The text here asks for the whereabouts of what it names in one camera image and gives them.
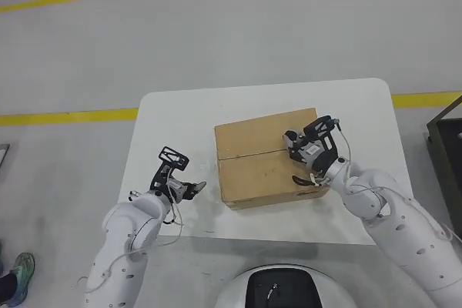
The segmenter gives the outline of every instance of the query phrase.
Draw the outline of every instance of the concrete floor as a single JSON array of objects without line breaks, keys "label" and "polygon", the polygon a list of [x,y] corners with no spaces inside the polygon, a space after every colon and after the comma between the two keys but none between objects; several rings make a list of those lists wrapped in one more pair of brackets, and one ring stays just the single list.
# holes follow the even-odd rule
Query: concrete floor
[{"label": "concrete floor", "polygon": [[[438,110],[398,109],[396,115],[414,195],[450,225],[423,138],[424,123]],[[12,144],[0,171],[3,257],[10,265],[27,250],[38,260],[24,307],[80,303],[83,283],[77,288],[75,282],[89,272],[104,240],[100,224],[118,198],[133,126],[110,122],[0,128],[0,143]],[[152,251],[137,307],[212,307],[228,280],[268,263],[319,269],[342,283],[359,307],[434,308],[376,247],[192,237]],[[171,296],[172,290],[180,295]]]},{"label": "concrete floor", "polygon": [[462,90],[462,0],[81,0],[0,14],[0,115],[368,77],[393,94]]}]

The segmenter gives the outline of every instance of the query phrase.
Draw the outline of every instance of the yellow stripe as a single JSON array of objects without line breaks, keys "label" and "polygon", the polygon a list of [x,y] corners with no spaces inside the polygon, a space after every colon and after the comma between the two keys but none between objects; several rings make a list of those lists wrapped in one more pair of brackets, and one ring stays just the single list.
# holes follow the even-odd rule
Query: yellow stripe
[{"label": "yellow stripe", "polygon": [[392,95],[392,102],[394,108],[446,107],[461,95],[462,92]]},{"label": "yellow stripe", "polygon": [[[394,108],[445,107],[462,92],[392,95]],[[1,115],[0,126],[40,126],[87,122],[134,121],[138,108],[86,112],[46,113],[38,115]]]},{"label": "yellow stripe", "polygon": [[138,108],[133,108],[87,112],[46,113],[42,115],[3,115],[0,116],[0,126],[40,126],[85,122],[133,121],[137,119],[138,111]]},{"label": "yellow stripe", "polygon": [[37,8],[44,5],[57,5],[67,2],[74,2],[76,0],[37,0],[32,2],[16,3],[14,5],[0,6],[0,13],[18,11],[27,8]]}]

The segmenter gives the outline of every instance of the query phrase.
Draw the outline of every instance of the table top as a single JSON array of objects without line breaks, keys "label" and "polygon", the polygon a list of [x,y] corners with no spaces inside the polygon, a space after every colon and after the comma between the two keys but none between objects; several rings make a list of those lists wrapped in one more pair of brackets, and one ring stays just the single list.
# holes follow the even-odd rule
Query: table top
[{"label": "table top", "polygon": [[[373,245],[361,221],[333,191],[321,199],[241,210],[221,201],[214,127],[311,107],[318,116],[340,119],[353,161],[388,171],[412,195],[387,84],[353,79],[149,93],[140,103],[119,201],[126,201],[130,190],[149,189],[161,163],[158,154],[169,146],[190,159],[184,172],[173,173],[177,179],[207,181],[194,200],[179,204],[182,236]],[[340,156],[347,156],[340,134],[334,131],[333,137]],[[178,232],[171,225],[160,234]]]}]

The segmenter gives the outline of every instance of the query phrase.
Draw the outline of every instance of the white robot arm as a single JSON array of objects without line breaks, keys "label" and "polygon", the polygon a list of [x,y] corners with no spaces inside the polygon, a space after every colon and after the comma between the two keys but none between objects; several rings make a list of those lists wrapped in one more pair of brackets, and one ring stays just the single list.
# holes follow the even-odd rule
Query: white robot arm
[{"label": "white robot arm", "polygon": [[[104,218],[106,239],[92,264],[84,307],[134,307],[148,263],[147,250],[163,223],[175,223],[173,204],[192,199],[205,187],[205,182],[192,184],[172,177],[173,170],[186,168],[189,160],[184,155],[165,147],[159,158],[162,165],[150,190],[131,192],[130,202],[117,204]],[[170,210],[173,218],[165,222]]]},{"label": "white robot arm", "polygon": [[[462,308],[462,261],[450,243],[451,230],[447,236],[440,224],[386,172],[363,171],[350,159],[338,157],[330,135],[335,126],[340,130],[339,120],[327,115],[305,127],[304,135],[286,132],[284,140],[291,159],[312,172],[311,179],[294,176],[294,182],[330,185],[340,194],[345,207],[362,219],[364,228],[385,255],[411,276],[438,307]],[[390,207],[390,214],[382,214],[385,206]]]}]

